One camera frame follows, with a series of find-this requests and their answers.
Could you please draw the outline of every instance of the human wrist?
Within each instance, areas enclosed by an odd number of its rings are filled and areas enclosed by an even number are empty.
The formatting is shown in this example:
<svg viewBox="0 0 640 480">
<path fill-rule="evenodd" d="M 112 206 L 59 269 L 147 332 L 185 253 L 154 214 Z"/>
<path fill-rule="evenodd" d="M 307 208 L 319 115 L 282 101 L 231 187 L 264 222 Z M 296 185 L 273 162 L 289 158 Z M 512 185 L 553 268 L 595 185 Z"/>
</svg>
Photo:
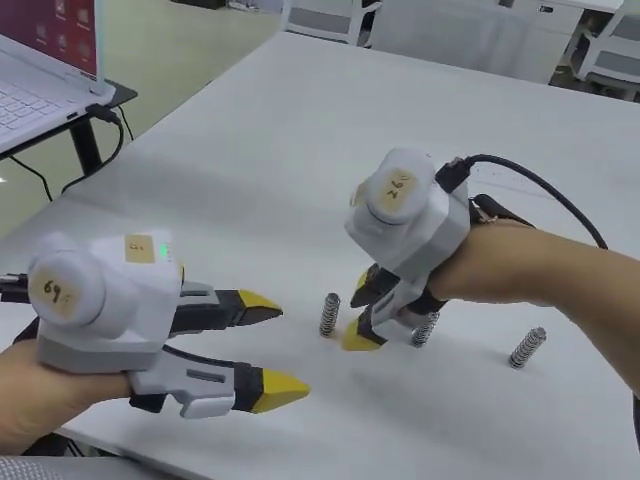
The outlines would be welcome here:
<svg viewBox="0 0 640 480">
<path fill-rule="evenodd" d="M 522 301 L 545 306 L 554 306 L 556 271 L 563 262 L 562 244 L 567 240 L 556 235 L 536 230 L 535 241 L 528 247 L 516 268 L 513 289 Z"/>
</svg>

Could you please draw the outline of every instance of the laptop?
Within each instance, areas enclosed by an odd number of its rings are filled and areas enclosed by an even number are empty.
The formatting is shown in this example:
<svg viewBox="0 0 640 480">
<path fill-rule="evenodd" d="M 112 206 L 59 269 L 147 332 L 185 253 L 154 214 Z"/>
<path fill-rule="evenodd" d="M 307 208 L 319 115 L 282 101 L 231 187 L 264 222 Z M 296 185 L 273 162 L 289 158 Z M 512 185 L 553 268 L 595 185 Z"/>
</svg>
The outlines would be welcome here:
<svg viewBox="0 0 640 480">
<path fill-rule="evenodd" d="M 102 0 L 0 0 L 0 155 L 108 104 Z"/>
</svg>

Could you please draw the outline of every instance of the laptop keyboard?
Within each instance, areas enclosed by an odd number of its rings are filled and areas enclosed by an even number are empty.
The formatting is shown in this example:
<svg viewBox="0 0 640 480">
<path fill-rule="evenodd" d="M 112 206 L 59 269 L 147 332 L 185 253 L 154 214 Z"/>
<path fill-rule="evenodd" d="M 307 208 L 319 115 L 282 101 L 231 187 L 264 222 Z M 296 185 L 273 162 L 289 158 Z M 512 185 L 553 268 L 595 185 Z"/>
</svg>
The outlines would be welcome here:
<svg viewBox="0 0 640 480">
<path fill-rule="evenodd" d="M 0 138 L 47 115 L 68 109 L 69 100 L 46 99 L 0 80 Z"/>
</svg>

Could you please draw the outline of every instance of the gray floor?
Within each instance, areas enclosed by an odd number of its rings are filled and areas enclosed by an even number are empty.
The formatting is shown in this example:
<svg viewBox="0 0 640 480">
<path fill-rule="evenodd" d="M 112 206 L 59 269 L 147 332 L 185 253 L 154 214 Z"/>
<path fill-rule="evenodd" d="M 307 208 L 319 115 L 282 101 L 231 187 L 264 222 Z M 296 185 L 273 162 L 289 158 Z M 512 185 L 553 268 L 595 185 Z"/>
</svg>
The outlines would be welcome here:
<svg viewBox="0 0 640 480">
<path fill-rule="evenodd" d="M 234 10 L 206 10 L 169 0 L 108 0 L 107 76 L 130 86 L 140 97 L 125 107 L 136 135 L 143 133 L 207 82 L 222 74 L 278 28 L 278 16 Z M 97 128 L 104 156 L 113 150 L 114 129 Z M 19 155 L 49 181 L 54 197 L 80 175 L 67 136 Z M 46 203 L 37 177 L 13 162 L 0 162 L 0 237 Z"/>
</svg>

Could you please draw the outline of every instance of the metal spring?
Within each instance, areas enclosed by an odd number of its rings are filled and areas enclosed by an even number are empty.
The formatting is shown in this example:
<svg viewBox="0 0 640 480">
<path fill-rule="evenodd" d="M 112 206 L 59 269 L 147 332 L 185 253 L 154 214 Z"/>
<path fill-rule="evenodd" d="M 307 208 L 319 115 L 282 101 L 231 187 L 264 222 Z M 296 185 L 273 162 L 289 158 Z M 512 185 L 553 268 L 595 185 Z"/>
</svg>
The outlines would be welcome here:
<svg viewBox="0 0 640 480">
<path fill-rule="evenodd" d="M 419 326 L 413 331 L 411 337 L 411 346 L 415 348 L 421 348 L 427 343 L 431 332 L 433 332 L 438 319 L 440 318 L 440 312 L 430 313 L 429 320 L 424 325 Z"/>
<path fill-rule="evenodd" d="M 520 345 L 516 347 L 509 357 L 509 365 L 511 368 L 520 369 L 525 366 L 535 351 L 547 339 L 547 332 L 542 327 L 532 329 Z"/>
<path fill-rule="evenodd" d="M 340 297 L 337 293 L 330 293 L 324 299 L 322 319 L 320 321 L 320 335 L 330 337 L 336 328 L 338 311 L 340 310 Z"/>
</svg>

